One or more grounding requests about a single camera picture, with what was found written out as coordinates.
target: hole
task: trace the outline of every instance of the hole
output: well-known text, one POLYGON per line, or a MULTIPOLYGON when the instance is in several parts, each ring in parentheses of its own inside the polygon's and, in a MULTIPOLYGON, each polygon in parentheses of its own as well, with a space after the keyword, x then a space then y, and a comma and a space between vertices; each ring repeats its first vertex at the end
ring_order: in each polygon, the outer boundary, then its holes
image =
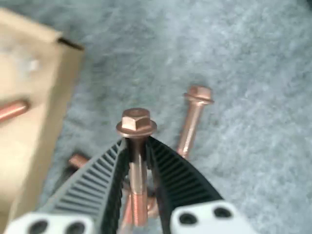
POLYGON ((180 223, 192 225, 197 223, 197 218, 190 213, 183 213, 180 215, 180 223))
POLYGON ((41 234, 44 233, 48 227, 48 222, 45 220, 40 220, 34 223, 30 228, 28 233, 29 234, 41 234))
POLYGON ((73 223, 66 230, 66 234, 83 234, 83 232, 84 224, 81 222, 73 223))
POLYGON ((232 216, 231 212, 225 208, 218 207, 214 210, 214 214, 218 218, 229 218, 232 216))

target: cardboard box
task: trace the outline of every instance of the cardboard box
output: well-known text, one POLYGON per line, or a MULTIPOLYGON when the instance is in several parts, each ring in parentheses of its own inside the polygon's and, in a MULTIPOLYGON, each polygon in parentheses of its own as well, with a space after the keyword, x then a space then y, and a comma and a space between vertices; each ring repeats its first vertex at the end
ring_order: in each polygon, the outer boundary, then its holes
POLYGON ((0 123, 0 233, 35 208, 82 55, 60 32, 0 8, 0 106, 31 103, 27 113, 0 123))

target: hex head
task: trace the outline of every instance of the hex head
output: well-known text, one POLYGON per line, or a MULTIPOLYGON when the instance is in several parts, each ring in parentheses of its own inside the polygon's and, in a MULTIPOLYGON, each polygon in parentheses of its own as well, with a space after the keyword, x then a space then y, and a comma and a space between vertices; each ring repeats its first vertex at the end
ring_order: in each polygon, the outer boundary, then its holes
POLYGON ((207 105, 214 102, 211 97, 211 89, 205 86, 192 85, 184 95, 189 101, 196 103, 196 105, 207 105))
POLYGON ((151 128, 150 112, 142 108, 132 108, 122 113, 121 127, 131 131, 151 128))
POLYGON ((192 85, 189 88, 188 94, 200 99, 211 99, 211 89, 205 86, 192 85))

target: copper bolt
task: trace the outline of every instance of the copper bolt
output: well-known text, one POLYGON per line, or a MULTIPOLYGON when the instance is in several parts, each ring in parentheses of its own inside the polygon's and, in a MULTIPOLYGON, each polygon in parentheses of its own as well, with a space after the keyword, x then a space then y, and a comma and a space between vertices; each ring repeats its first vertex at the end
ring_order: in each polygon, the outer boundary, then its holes
POLYGON ((186 99, 190 101, 190 106, 187 112, 184 128, 181 133, 177 152, 183 158, 188 158, 189 151, 193 146, 196 127, 198 125, 203 107, 207 104, 212 104, 214 101, 211 98, 211 89, 204 86, 193 85, 184 95, 186 99))
POLYGON ((133 211, 133 224, 144 226, 147 222, 147 167, 145 142, 156 130, 150 112, 142 108, 125 110, 117 131, 126 138, 130 154, 130 188, 133 211))
POLYGON ((17 100, 0 107, 0 123, 24 114, 29 106, 27 101, 17 100))
POLYGON ((83 167, 87 162, 89 161, 88 158, 86 158, 83 155, 80 154, 74 154, 69 160, 69 164, 73 167, 75 167, 76 169, 79 169, 81 167, 83 167))

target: gray carpet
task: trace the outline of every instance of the gray carpet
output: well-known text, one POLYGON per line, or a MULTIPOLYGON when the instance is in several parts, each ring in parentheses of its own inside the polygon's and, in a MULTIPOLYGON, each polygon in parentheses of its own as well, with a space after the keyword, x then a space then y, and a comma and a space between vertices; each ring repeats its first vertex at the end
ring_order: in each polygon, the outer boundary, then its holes
MULTIPOLYGON (((175 147, 209 85, 191 162, 262 234, 312 233, 312 11, 305 0, 0 0, 86 48, 41 203, 74 150, 98 156, 144 107, 175 147)), ((138 233, 160 233, 159 220, 138 233)))

